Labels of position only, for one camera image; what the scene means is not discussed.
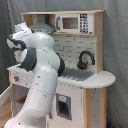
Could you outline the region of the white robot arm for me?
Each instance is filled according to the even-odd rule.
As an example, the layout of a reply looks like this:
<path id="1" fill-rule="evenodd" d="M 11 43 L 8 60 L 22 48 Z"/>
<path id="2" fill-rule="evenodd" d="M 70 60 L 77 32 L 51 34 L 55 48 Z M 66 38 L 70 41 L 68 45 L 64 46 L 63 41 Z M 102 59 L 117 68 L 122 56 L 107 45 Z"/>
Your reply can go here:
<path id="1" fill-rule="evenodd" d="M 47 33 L 34 32 L 25 22 L 15 26 L 7 44 L 14 50 L 19 67 L 32 71 L 34 78 L 22 109 L 4 128 L 37 128 L 37 121 L 50 112 L 64 61 L 54 51 L 54 39 Z"/>

